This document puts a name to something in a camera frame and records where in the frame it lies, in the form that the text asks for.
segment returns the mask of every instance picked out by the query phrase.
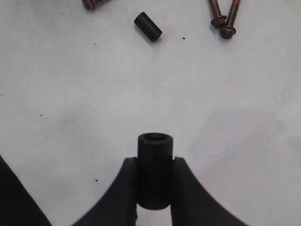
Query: white surface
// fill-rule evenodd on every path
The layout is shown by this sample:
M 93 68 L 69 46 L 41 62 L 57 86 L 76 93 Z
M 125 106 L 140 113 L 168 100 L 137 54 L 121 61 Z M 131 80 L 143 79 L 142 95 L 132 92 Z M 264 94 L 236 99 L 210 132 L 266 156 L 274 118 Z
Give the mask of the white surface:
M 111 0 L 95 12 L 2 0 L 0 153 L 53 225 L 69 226 L 136 156 L 138 135 L 165 132 L 233 214 L 299 226 L 300 9 L 243 0 L 225 41 L 207 0 Z M 163 31 L 157 43 L 135 29 L 142 11 Z M 170 214 L 139 211 L 137 225 L 168 226 Z

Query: hex bolt head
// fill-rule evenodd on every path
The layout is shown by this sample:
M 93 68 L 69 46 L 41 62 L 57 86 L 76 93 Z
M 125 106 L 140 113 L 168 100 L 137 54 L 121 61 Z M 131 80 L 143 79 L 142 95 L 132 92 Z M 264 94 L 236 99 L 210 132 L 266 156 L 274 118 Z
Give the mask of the hex bolt head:
M 227 17 L 222 15 L 217 0 L 209 0 L 209 3 L 214 17 L 213 20 L 211 21 L 211 24 L 215 28 L 220 28 L 224 26 L 226 24 Z
M 102 0 L 82 0 L 87 10 L 95 10 L 95 5 Z
M 220 28 L 221 37 L 223 39 L 230 39 L 236 34 L 236 29 L 233 27 L 238 12 L 240 0 L 233 0 L 229 12 L 228 20 L 225 26 Z
M 236 34 L 236 29 L 234 27 L 224 26 L 220 28 L 220 32 L 223 39 L 230 39 Z

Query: black object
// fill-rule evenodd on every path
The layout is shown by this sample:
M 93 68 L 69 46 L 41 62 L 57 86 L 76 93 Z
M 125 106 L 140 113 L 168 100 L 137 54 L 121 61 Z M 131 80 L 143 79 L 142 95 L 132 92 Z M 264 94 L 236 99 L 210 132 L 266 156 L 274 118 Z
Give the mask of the black object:
M 138 137 L 138 204 L 148 210 L 169 206 L 173 138 L 161 133 Z
M 162 31 L 144 12 L 136 17 L 134 23 L 152 42 L 156 41 L 162 34 Z
M 13 171 L 0 156 L 0 225 L 51 226 Z
M 124 160 L 108 191 L 73 226 L 135 226 L 137 202 L 151 210 L 171 204 L 173 226 L 246 226 L 214 200 L 183 158 L 172 161 L 172 146 L 166 134 L 139 136 L 138 158 Z M 3 159 L 0 170 L 0 225 L 50 226 Z

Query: copper-colored bolt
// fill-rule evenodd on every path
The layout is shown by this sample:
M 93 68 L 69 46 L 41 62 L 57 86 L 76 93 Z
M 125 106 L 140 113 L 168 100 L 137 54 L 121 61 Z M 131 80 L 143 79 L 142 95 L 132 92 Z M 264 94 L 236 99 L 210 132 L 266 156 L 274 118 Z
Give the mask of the copper-colored bolt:
M 223 39 L 230 39 L 232 38 L 233 35 L 236 34 L 236 29 L 233 26 L 238 12 L 239 4 L 240 4 L 240 0 L 232 1 L 227 23 L 224 27 L 220 28 L 221 37 Z
M 226 24 L 227 17 L 222 15 L 217 0 L 209 0 L 209 2 L 210 2 L 211 10 L 213 13 L 213 17 L 214 17 L 213 20 L 211 21 L 211 24 L 215 28 L 220 28 L 220 27 L 224 26 Z
M 95 10 L 95 4 L 102 0 L 82 0 L 87 10 Z

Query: black bushing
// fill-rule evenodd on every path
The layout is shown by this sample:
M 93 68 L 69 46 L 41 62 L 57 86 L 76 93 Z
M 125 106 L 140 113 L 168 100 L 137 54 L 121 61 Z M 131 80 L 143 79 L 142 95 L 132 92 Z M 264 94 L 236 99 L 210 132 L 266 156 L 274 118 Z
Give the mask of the black bushing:
M 137 16 L 134 23 L 152 42 L 156 41 L 162 34 L 162 31 L 144 12 Z
M 161 210 L 170 204 L 173 142 L 162 133 L 138 137 L 137 203 L 145 209 Z

